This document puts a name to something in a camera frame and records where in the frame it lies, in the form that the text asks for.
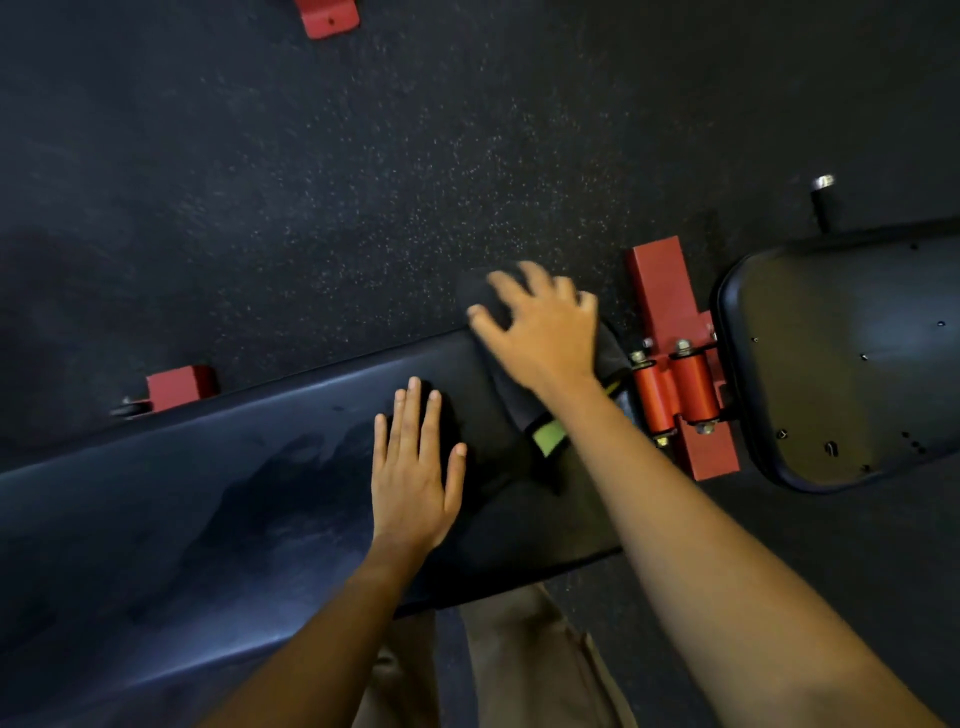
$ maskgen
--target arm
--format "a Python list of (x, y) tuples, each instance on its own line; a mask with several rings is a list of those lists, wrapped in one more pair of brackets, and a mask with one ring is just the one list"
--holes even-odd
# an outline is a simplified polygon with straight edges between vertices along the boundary
[(522, 264), (533, 295), (470, 324), (563, 423), (673, 644), (726, 725), (941, 725), (803, 580), (636, 430), (593, 376), (596, 299)]
[(350, 726), (394, 610), (460, 511), (467, 446), (440, 482), (440, 392), (420, 431), (420, 381), (398, 390), (394, 424), (373, 423), (373, 541), (363, 563), (294, 638), (211, 714), (202, 728)]

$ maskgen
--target khaki pants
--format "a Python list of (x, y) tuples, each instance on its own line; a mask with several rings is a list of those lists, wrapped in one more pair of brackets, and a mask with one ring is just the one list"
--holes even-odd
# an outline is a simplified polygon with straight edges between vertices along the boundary
[[(566, 621), (544, 587), (460, 608), (480, 728), (636, 728), (590, 635)], [(354, 728), (437, 728), (434, 615), (393, 623)]]

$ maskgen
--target black vinyl upholstery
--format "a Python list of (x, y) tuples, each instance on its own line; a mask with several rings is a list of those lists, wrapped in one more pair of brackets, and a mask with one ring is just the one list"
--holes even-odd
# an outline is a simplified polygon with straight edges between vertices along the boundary
[(465, 329), (195, 402), (0, 473), (0, 720), (290, 637), (364, 556), (373, 416), (411, 375), (444, 392), (470, 455), (401, 614), (619, 549), (576, 452), (544, 459), (516, 430)]
[(771, 478), (827, 492), (960, 447), (960, 220), (750, 255), (712, 309)]

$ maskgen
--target red foot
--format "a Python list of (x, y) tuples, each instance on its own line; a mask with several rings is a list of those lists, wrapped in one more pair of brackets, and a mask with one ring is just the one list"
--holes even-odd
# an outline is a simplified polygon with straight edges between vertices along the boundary
[(297, 0), (308, 37), (318, 40), (351, 31), (360, 25), (354, 0)]

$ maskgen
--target right hand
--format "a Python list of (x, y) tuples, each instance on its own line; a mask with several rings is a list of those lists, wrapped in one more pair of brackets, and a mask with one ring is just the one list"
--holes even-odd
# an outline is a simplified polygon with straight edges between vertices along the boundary
[(523, 261), (531, 293), (501, 271), (487, 276), (514, 321), (504, 331), (482, 305), (468, 309), (470, 327), (517, 383), (547, 406), (584, 382), (595, 383), (593, 349), (597, 299), (569, 278), (551, 278), (537, 263)]

